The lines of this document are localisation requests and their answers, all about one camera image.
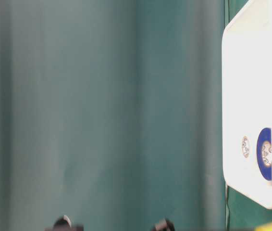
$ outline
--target green curtain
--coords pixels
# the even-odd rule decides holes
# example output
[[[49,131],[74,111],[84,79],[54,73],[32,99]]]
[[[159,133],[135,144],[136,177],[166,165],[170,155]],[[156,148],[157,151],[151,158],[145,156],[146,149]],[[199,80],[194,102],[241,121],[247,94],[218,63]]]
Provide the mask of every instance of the green curtain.
[[[0,231],[224,228],[220,0],[0,0]]]
[[[225,0],[225,15],[231,20],[247,0]],[[233,189],[229,189],[230,229],[256,227],[272,222],[272,210],[265,209]]]

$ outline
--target blue circle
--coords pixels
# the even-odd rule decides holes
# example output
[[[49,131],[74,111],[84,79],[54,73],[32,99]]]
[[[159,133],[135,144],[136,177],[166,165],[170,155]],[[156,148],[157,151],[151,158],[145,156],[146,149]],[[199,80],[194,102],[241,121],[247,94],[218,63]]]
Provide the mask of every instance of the blue circle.
[[[262,146],[265,141],[272,143],[272,131],[270,128],[264,128],[258,137],[257,142],[257,161],[262,176],[266,180],[272,180],[272,165],[266,166],[262,159]]]

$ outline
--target circular logo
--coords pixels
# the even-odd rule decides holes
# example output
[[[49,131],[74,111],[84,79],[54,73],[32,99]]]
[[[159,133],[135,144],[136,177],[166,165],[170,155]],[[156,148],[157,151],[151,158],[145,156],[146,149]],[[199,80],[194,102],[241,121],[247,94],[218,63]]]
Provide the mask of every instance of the circular logo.
[[[246,136],[242,140],[242,152],[245,158],[249,156],[249,141]]]
[[[262,160],[266,167],[272,165],[272,145],[269,141],[265,141],[262,144]]]

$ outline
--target white plastic device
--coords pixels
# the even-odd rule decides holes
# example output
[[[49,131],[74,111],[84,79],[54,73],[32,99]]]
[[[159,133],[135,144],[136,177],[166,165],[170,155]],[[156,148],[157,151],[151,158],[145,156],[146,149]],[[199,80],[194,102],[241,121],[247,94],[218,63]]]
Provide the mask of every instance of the white plastic device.
[[[249,0],[222,42],[223,174],[272,209],[272,0]]]

